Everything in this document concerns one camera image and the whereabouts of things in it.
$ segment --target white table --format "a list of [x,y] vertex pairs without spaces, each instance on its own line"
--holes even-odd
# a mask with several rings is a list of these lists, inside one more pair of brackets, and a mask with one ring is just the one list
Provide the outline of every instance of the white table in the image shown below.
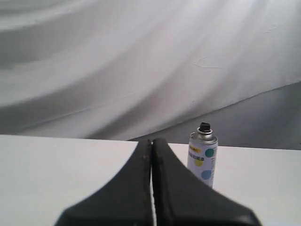
[[[52,226],[107,183],[136,142],[2,135],[0,146],[0,224]],[[187,145],[170,146],[186,164]],[[219,147],[214,187],[265,225],[301,225],[300,162],[301,151]]]

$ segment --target aerosol can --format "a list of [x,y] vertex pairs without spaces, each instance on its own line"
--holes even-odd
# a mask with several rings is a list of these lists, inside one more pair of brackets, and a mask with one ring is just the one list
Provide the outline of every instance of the aerosol can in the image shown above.
[[210,124],[202,122],[189,139],[187,168],[208,186],[213,186],[217,137]]

